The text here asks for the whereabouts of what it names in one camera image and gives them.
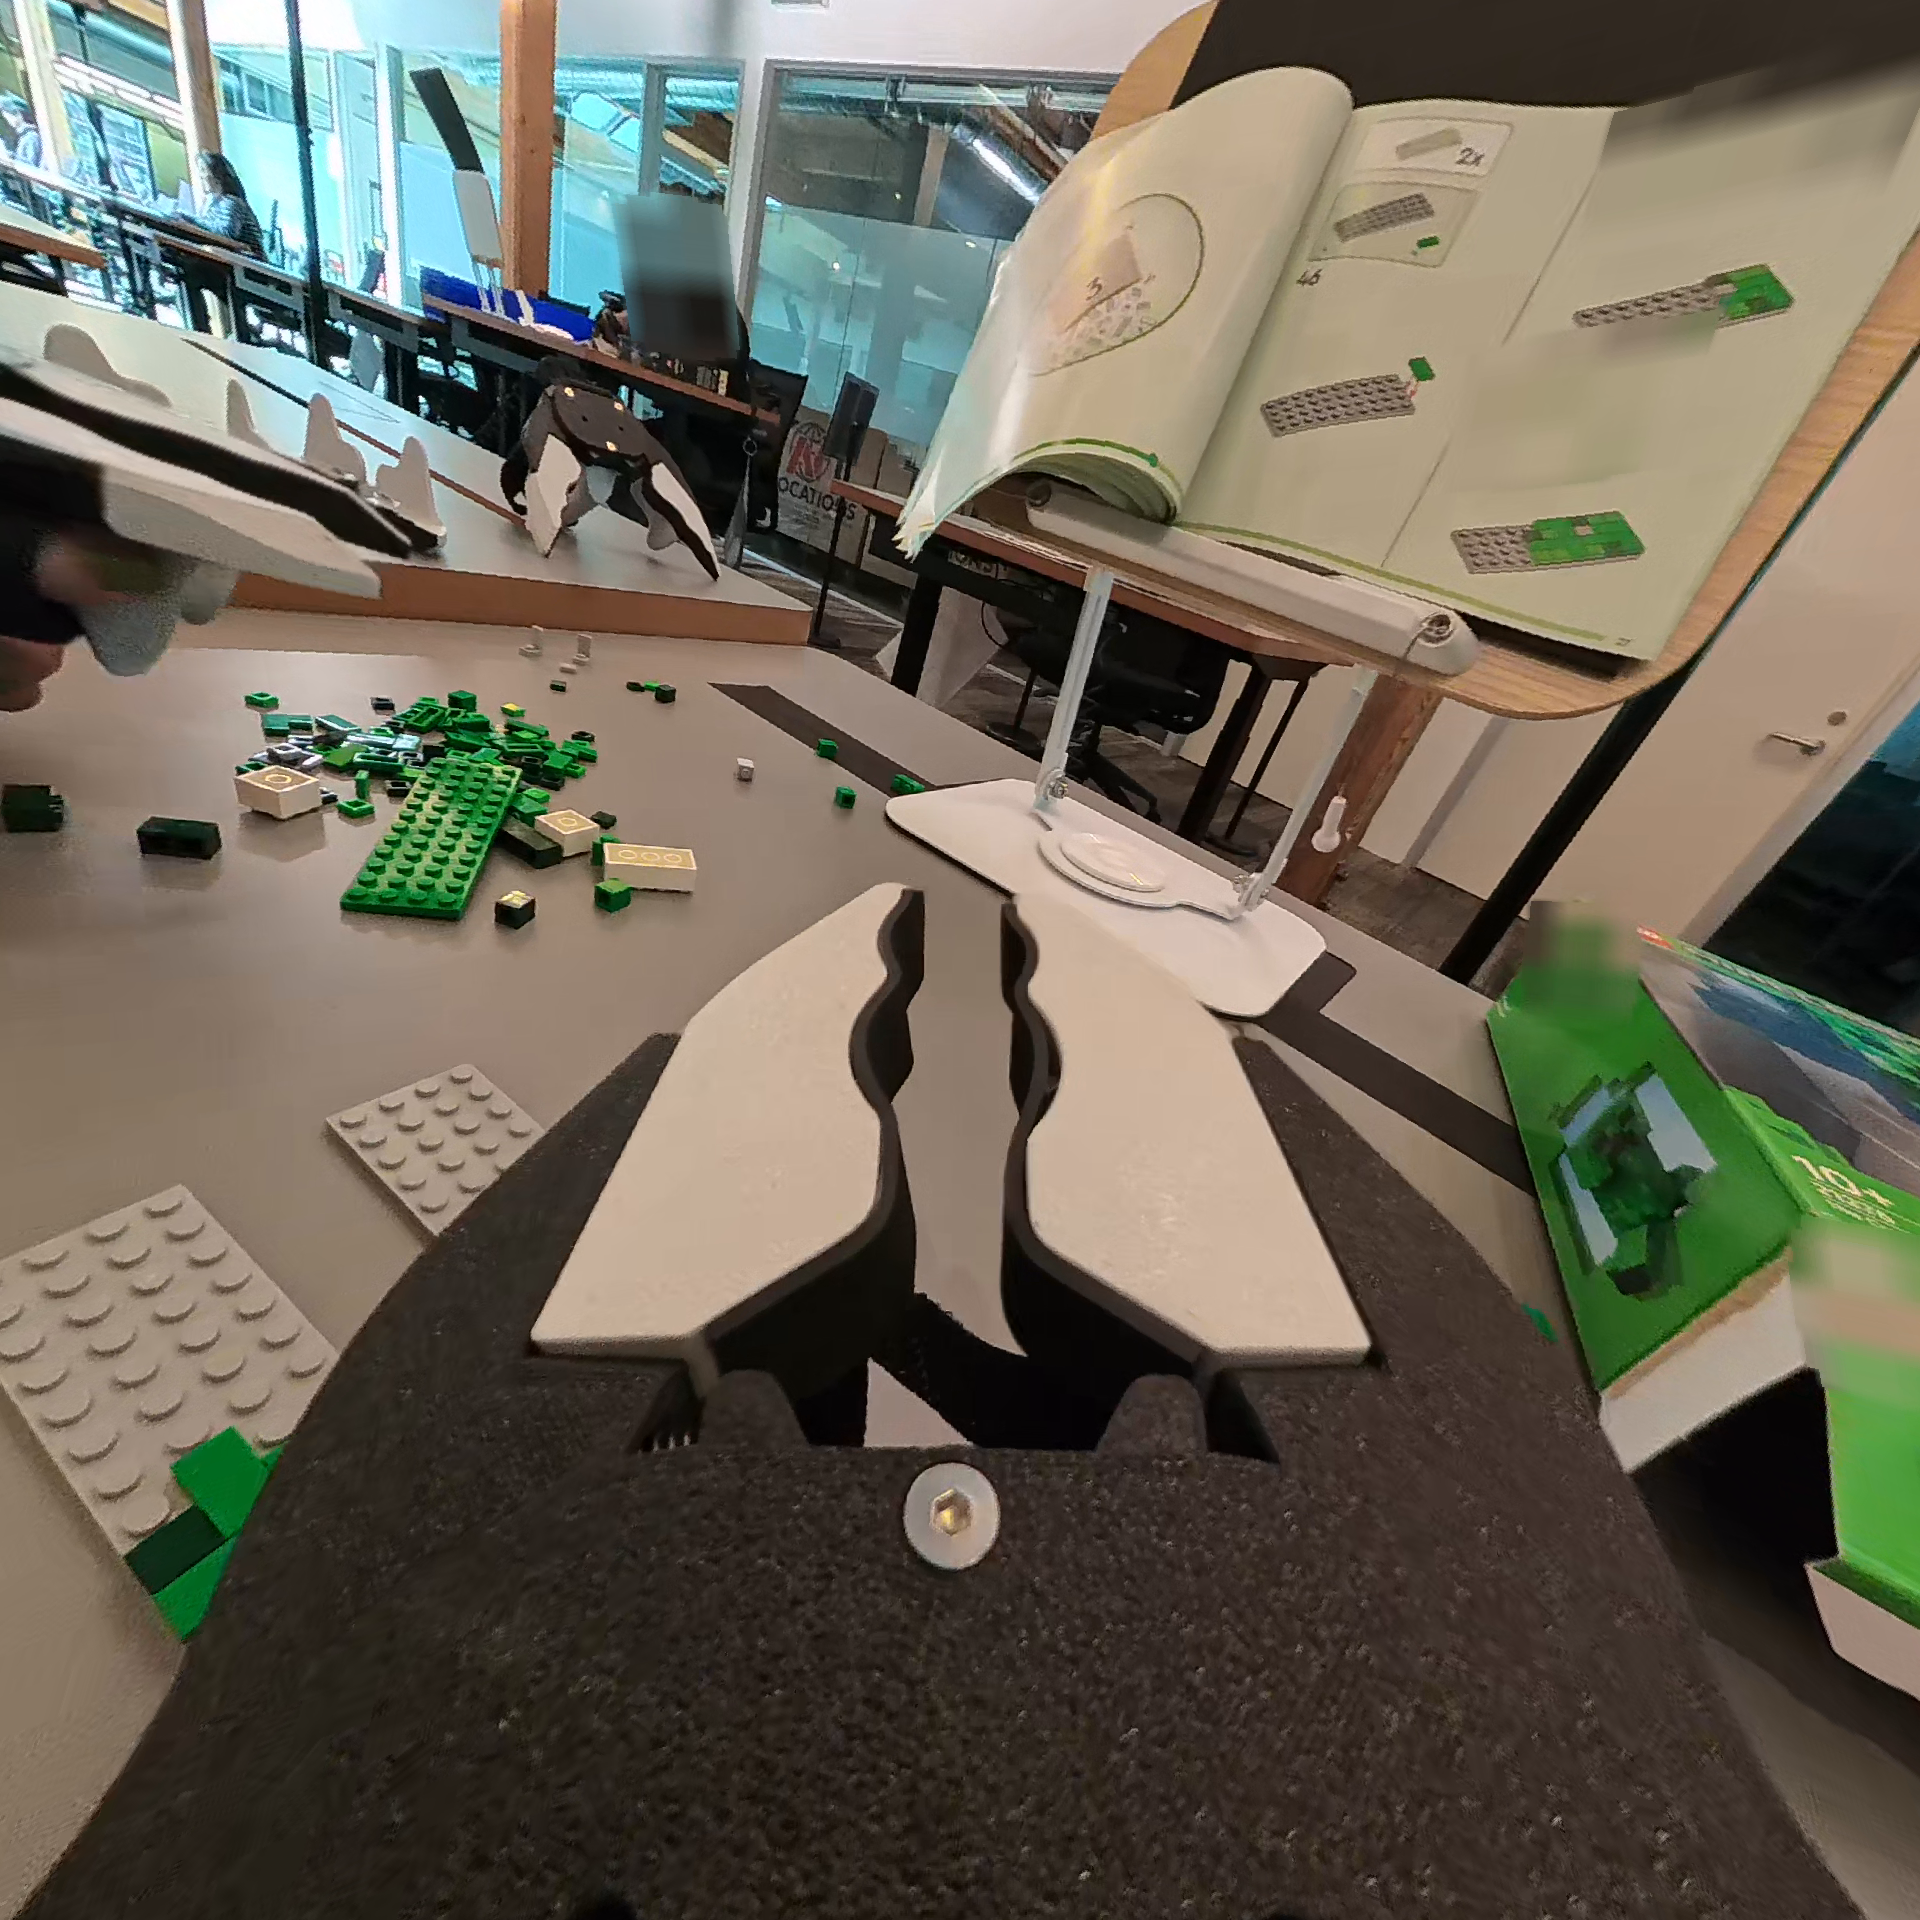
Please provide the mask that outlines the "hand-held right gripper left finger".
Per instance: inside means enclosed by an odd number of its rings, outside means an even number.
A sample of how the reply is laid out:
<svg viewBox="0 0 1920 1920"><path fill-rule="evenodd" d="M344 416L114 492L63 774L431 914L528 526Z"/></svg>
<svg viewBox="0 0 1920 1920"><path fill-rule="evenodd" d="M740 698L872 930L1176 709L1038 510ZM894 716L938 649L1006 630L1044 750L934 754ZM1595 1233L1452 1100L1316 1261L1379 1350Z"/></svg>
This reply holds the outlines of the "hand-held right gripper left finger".
<svg viewBox="0 0 1920 1920"><path fill-rule="evenodd" d="M862 1368L914 1294L897 1094L923 896L882 882L689 1021L534 1326L547 1358Z"/></svg>

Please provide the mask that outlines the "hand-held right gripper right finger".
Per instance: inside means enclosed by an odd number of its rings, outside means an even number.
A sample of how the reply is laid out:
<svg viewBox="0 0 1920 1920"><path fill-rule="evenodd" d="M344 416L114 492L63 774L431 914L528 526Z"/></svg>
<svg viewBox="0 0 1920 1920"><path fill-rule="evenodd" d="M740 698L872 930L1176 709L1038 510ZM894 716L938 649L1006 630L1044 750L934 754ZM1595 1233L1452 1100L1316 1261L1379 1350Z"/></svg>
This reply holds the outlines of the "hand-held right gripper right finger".
<svg viewBox="0 0 1920 1920"><path fill-rule="evenodd" d="M1079 908L1001 911L1001 1303L1096 1373L1356 1364L1371 1336L1226 1025Z"/></svg>

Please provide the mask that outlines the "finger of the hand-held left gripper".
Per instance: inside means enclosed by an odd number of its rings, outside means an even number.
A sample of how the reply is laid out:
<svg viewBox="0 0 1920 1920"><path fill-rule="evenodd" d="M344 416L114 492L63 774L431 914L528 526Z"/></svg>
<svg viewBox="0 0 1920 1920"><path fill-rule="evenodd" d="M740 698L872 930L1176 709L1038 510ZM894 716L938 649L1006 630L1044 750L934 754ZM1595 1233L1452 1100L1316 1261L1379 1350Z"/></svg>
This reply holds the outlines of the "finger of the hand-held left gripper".
<svg viewBox="0 0 1920 1920"><path fill-rule="evenodd" d="M360 599L380 593L375 567L313 519L139 454L72 424L10 424L3 517L74 522L146 546L151 589L81 615L72 642L110 674L146 674L182 626L203 626L242 578Z"/></svg>
<svg viewBox="0 0 1920 1920"><path fill-rule="evenodd" d="M355 485L280 453L250 426L234 434L186 416L164 391L110 362L86 370L54 356L7 356L3 393L42 423L59 420L126 454L299 512L353 546L392 559L416 553L412 522Z"/></svg>

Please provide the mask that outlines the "grey studded plate green tiles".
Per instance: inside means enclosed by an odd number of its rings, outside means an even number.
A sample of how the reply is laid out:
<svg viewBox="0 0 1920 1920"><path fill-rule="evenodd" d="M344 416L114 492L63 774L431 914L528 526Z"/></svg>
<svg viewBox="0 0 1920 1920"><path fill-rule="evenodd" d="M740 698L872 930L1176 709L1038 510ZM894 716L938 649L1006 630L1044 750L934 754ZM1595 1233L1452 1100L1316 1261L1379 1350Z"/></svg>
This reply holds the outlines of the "grey studded plate green tiles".
<svg viewBox="0 0 1920 1920"><path fill-rule="evenodd" d="M183 1185L3 1261L4 1397L176 1640L337 1362Z"/></svg>
<svg viewBox="0 0 1920 1920"><path fill-rule="evenodd" d="M438 1238L545 1138L547 1129L472 1063L355 1101L330 1138L424 1233Z"/></svg>

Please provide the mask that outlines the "pile of green tiles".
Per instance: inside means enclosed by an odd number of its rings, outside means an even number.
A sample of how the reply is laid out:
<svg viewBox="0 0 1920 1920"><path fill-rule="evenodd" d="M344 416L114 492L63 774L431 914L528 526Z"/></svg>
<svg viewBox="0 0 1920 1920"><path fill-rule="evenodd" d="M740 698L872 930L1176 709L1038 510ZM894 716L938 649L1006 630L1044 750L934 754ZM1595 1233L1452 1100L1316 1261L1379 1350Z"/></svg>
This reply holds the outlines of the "pile of green tiles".
<svg viewBox="0 0 1920 1920"><path fill-rule="evenodd" d="M367 712L294 710L266 690L246 696L258 720L258 742L234 766L234 778L262 792L307 778L315 805L345 820L371 820L384 799L404 801L446 761L506 766L516 774L513 806L526 820L567 781L596 762L595 733L559 733L522 704L486 710L479 694L455 688L409 704L375 694Z"/></svg>

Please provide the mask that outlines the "wooden desk black legs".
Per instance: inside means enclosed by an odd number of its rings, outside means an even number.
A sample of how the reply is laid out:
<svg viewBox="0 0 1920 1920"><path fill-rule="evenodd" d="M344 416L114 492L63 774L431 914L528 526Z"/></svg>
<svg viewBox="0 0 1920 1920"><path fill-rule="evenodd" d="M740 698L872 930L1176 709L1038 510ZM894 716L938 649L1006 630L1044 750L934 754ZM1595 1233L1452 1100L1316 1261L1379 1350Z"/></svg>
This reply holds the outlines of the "wooden desk black legs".
<svg viewBox="0 0 1920 1920"><path fill-rule="evenodd" d="M1049 665L1065 665L1065 652L1089 596L1087 561L1057 559L1031 540L992 521L963 519L934 535L905 567L914 574L914 588L904 613L904 647L891 669L899 688L931 690L934 636L940 615L955 593L966 593L1001 617L1012 617L1035 637L1044 661L1031 661L1028 668L1035 669L1040 680ZM1147 613L1177 629L1210 636L1230 649L1233 658L1216 712L1201 726L1216 724L1214 742L1184 805L1177 831L1192 841L1233 849L1230 831L1216 828L1216 814L1236 781L1267 693L1274 685L1287 685L1287 705L1270 738L1274 752L1323 665L1282 649L1279 642L1254 644L1218 617L1176 608L1164 593L1146 588L1119 582L1111 589L1111 606Z"/></svg>

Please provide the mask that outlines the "person's left hand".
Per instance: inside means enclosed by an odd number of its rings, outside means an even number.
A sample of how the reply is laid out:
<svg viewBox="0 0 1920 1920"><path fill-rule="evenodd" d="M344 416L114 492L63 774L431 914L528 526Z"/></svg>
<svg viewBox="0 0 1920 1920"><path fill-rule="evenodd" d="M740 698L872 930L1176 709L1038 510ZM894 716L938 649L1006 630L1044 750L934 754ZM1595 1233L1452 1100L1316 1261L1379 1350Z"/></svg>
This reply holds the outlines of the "person's left hand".
<svg viewBox="0 0 1920 1920"><path fill-rule="evenodd" d="M114 535L83 530L86 549L70 549L44 561L42 585L81 615L91 608L130 602L154 588L156 554L146 546ZM66 647L7 647L3 640L3 710L34 709L46 680L63 668Z"/></svg>

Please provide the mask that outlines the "blue storage bins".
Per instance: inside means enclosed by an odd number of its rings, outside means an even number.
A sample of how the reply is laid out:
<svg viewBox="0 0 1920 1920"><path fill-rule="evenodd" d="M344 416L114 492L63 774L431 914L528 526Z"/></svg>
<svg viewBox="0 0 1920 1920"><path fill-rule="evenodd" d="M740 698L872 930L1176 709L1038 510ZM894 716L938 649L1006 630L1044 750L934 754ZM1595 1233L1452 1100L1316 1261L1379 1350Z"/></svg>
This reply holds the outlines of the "blue storage bins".
<svg viewBox="0 0 1920 1920"><path fill-rule="evenodd" d="M491 284L479 284L434 266L422 266L416 280L422 304L440 302L486 317L545 329L575 343L585 343L592 336L592 312L577 304L500 289Z"/></svg>

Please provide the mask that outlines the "idle black gripper device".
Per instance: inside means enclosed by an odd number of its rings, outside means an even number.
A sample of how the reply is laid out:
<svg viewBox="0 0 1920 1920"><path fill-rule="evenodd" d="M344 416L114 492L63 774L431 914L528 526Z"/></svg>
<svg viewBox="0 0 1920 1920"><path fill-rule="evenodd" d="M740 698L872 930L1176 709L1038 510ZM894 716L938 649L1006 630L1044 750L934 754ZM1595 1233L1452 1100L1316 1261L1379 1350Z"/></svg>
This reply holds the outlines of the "idle black gripper device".
<svg viewBox="0 0 1920 1920"><path fill-rule="evenodd" d="M542 383L498 464L498 486L539 557L595 510L636 522L657 554L683 551L710 580L721 559L683 470L634 406L570 362L539 365Z"/></svg>

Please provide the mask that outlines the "large green studded plate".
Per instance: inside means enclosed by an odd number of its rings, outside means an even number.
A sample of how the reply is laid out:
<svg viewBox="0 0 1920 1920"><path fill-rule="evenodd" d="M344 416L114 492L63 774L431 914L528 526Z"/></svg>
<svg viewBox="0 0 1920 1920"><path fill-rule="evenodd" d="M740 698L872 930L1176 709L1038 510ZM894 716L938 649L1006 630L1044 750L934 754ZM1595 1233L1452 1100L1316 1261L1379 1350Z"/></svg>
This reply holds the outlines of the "large green studded plate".
<svg viewBox="0 0 1920 1920"><path fill-rule="evenodd" d="M520 789L522 772L500 759L466 752L434 759L345 887L342 909L459 920Z"/></svg>

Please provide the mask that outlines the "white book stand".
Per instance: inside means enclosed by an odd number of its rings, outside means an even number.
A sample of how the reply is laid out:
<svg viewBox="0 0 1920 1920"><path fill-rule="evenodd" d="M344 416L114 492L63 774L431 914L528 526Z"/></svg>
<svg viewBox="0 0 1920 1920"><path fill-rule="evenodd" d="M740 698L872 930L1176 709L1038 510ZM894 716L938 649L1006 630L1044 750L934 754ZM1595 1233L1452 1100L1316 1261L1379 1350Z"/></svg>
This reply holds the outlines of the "white book stand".
<svg viewBox="0 0 1920 1920"><path fill-rule="evenodd" d="M1275 892L1303 830L1315 830L1329 801L1345 794L1329 781L1364 698L1383 669L1403 676L1409 668L1422 668L1446 679L1465 671L1479 654L1479 637L1462 613L1422 596L1347 570L1295 567L1087 496L1035 502L1028 521L1098 554L1040 769L1027 781L977 781L891 798L887 820L1008 896L1079 908L1176 973L1214 1015L1262 1017L1329 946L1313 922L1275 903ZM1067 798L1073 720L1116 580L1147 570L1224 596L1239 610L1287 618L1360 655L1334 738L1256 873L1202 869L1147 841L1138 828Z"/></svg>

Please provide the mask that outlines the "wooden pillar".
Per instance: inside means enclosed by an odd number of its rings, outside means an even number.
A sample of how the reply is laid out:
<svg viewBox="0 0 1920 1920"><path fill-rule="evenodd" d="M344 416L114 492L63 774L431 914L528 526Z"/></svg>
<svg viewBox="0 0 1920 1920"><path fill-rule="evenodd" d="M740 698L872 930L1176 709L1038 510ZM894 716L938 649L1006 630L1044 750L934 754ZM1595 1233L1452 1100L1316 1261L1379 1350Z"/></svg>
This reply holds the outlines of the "wooden pillar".
<svg viewBox="0 0 1920 1920"><path fill-rule="evenodd" d="M560 2L498 5L498 228L510 287L545 295L554 222Z"/></svg>

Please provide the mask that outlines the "green toy set box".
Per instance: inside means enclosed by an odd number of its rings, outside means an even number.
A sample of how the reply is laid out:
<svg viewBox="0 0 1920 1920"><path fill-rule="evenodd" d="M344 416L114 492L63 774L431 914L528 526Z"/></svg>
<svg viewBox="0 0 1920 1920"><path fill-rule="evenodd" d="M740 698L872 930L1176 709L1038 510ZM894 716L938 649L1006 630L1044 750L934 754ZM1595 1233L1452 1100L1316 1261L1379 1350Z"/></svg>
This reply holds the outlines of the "green toy set box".
<svg viewBox="0 0 1920 1920"><path fill-rule="evenodd" d="M1691 943L1547 935L1489 1015L1601 1428L1647 1466L1808 1384L1831 1647L1919 1694L1916 1034Z"/></svg>

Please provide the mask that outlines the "black office chair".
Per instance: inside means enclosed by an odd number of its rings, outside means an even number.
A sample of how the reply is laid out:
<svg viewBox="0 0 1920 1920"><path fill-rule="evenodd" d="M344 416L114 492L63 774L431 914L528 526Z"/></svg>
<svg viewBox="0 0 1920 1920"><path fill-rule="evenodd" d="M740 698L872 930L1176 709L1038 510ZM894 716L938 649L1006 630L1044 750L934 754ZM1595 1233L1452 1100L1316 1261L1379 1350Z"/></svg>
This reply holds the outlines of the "black office chair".
<svg viewBox="0 0 1920 1920"><path fill-rule="evenodd" d="M1108 728L1187 736L1216 712L1230 649L1134 608L1108 606L1073 720L1065 776L1161 823L1151 789L1103 750Z"/></svg>

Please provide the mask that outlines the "printed floor sign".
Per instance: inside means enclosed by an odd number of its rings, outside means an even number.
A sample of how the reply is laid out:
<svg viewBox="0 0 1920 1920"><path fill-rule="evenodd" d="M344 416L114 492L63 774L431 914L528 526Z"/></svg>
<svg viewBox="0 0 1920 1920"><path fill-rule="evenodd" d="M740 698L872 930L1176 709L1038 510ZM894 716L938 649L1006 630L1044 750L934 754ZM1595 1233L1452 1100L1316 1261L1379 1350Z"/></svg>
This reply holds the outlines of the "printed floor sign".
<svg viewBox="0 0 1920 1920"><path fill-rule="evenodd" d="M830 549L834 512L846 504L833 493L839 466L825 449L828 426L825 414L803 406L787 432L775 474L775 527L823 553Z"/></svg>

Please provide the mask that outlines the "white door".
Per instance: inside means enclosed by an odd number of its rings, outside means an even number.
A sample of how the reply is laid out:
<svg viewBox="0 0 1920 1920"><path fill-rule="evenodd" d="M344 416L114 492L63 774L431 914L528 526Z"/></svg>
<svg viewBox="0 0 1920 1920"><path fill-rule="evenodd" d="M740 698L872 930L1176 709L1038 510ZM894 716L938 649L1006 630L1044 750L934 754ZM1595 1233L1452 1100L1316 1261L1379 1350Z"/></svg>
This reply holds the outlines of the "white door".
<svg viewBox="0 0 1920 1920"><path fill-rule="evenodd" d="M1903 717L1919 654L1919 376L1882 405L1636 766L1649 876L1620 920L1702 938ZM1768 730L1825 736L1815 759Z"/></svg>

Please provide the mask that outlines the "open instruction booklet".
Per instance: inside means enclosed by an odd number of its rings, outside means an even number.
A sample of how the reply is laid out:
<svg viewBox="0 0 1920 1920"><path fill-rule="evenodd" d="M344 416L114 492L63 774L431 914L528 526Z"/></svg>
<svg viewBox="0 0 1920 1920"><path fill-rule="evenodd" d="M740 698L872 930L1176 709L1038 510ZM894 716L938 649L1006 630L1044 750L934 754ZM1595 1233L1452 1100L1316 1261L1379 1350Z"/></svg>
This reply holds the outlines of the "open instruction booklet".
<svg viewBox="0 0 1920 1920"><path fill-rule="evenodd" d="M1649 661L1916 237L1916 63L1647 108L1280 66L1087 144L899 514L1016 474L1142 559L1287 554Z"/></svg>

